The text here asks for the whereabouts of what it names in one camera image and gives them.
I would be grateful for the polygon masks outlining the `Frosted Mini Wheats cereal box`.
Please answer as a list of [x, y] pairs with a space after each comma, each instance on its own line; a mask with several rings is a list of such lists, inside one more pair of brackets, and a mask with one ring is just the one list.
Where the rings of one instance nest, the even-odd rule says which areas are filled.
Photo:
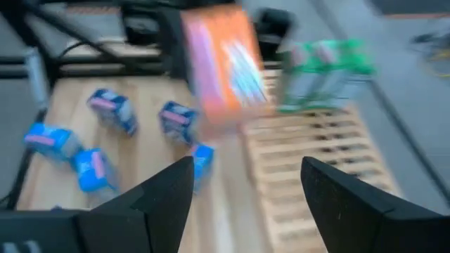
[[256, 32], [236, 4], [181, 13], [194, 93], [206, 131], [228, 131], [271, 109]]

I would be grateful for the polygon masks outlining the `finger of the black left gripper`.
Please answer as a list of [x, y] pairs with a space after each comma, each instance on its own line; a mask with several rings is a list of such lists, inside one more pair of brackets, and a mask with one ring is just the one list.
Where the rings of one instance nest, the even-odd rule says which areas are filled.
[[170, 77], [187, 79], [185, 36], [179, 10], [166, 7], [160, 9], [160, 32], [162, 52]]
[[277, 50], [294, 24], [295, 16], [290, 11], [276, 8], [259, 9], [254, 26], [264, 61], [277, 58]]

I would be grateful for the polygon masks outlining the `Rice Krispies cereal box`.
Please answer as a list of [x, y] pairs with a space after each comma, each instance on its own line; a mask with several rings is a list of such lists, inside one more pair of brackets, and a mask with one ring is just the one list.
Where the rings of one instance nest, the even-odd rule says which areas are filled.
[[191, 148], [191, 154], [194, 162], [193, 193], [198, 194], [206, 178], [210, 175], [214, 148], [198, 143]]
[[74, 157], [79, 187], [85, 193], [103, 189], [119, 191], [116, 169], [100, 148], [83, 150]]
[[69, 129], [34, 123], [24, 136], [28, 147], [55, 161], [71, 162], [84, 147], [75, 132]]

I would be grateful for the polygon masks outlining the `wooden slatted shelf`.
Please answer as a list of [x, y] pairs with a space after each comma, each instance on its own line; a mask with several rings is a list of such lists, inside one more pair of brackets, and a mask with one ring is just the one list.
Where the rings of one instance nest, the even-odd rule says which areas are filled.
[[305, 156], [400, 194], [353, 105], [344, 110], [270, 110], [241, 131], [272, 253], [327, 252], [300, 182]]

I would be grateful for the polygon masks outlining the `Frosted Flakes cereal box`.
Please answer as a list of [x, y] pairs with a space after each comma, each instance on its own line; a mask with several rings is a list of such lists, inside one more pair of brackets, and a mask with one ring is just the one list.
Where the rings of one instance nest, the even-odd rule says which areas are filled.
[[138, 129], [139, 124], [131, 101], [112, 89], [95, 90], [86, 104], [102, 122], [129, 136], [133, 136]]
[[193, 145], [198, 140], [199, 114], [193, 108], [170, 100], [162, 106], [158, 116], [163, 133], [173, 141]]

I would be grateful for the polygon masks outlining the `green Apple Jacks cereal box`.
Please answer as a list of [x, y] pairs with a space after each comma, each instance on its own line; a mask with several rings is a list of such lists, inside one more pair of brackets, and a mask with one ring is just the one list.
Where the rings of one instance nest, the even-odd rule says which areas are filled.
[[339, 98], [354, 100], [371, 83], [375, 67], [362, 41], [345, 40], [342, 49], [345, 57], [345, 75]]
[[311, 67], [311, 51], [308, 44], [292, 44], [283, 53], [278, 110], [292, 112], [301, 108], [311, 91], [315, 75]]
[[335, 108], [345, 71], [342, 69], [342, 47], [337, 40], [321, 40], [313, 44], [315, 56], [320, 62], [319, 83], [314, 91], [311, 106]]

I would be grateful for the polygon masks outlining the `grey metal post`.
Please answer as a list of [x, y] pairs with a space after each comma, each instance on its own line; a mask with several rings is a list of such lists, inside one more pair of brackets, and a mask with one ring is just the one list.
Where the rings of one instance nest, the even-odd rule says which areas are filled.
[[49, 80], [41, 54], [36, 47], [29, 47], [26, 50], [25, 67], [39, 110], [47, 110], [49, 107]]

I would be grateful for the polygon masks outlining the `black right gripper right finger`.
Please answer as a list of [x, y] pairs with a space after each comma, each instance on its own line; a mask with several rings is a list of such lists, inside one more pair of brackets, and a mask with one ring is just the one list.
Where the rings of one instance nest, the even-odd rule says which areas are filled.
[[328, 253], [450, 253], [450, 216], [313, 157], [302, 160], [301, 182]]

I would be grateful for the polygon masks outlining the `black metal table frame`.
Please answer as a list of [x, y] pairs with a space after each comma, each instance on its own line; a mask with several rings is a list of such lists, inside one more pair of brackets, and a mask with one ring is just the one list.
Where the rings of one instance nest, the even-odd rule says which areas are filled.
[[[121, 18], [147, 18], [161, 22], [166, 8], [172, 4], [166, 0], [0, 0], [0, 15], [11, 29], [31, 51], [28, 56], [1, 56], [0, 65], [21, 65], [22, 72], [0, 70], [0, 79], [26, 78], [36, 71], [44, 76], [44, 98], [34, 123], [42, 123], [49, 111], [49, 97], [59, 79], [84, 77], [128, 77], [158, 76], [164, 73], [174, 74], [172, 56], [168, 49], [160, 55], [120, 55], [108, 47], [107, 43], [94, 41], [84, 30], [79, 30], [58, 15], [44, 10], [46, 4], [69, 4], [76, 7], [111, 7], [121, 13]], [[76, 46], [88, 46], [94, 53], [89, 55], [69, 54], [65, 49], [57, 56], [52, 56], [37, 33], [27, 23], [27, 16], [33, 15], [59, 32], [77, 40]], [[37, 66], [29, 66], [28, 60], [37, 60]]]

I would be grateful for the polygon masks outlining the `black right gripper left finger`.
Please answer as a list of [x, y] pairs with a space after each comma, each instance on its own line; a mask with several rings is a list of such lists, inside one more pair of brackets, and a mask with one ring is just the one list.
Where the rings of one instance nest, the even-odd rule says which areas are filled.
[[177, 253], [193, 198], [186, 156], [120, 196], [80, 214], [81, 253]]

